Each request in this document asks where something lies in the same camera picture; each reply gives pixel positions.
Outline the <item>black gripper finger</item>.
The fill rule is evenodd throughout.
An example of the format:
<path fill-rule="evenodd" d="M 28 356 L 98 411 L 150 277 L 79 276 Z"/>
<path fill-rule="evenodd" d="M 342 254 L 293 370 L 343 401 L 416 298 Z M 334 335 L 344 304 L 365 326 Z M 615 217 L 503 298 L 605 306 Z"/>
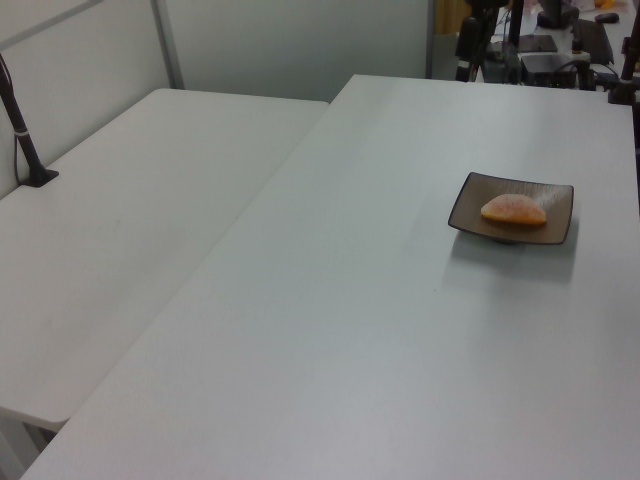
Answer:
<path fill-rule="evenodd" d="M 483 63 L 486 58 L 487 49 L 492 36 L 494 35 L 498 19 L 498 8 L 487 8 L 480 15 L 481 36 L 478 45 L 477 59 L 479 63 Z"/>
<path fill-rule="evenodd" d="M 456 81 L 469 80 L 478 39 L 479 21 L 474 17 L 465 18 L 461 24 L 455 50 L 455 56 L 458 58 Z"/>

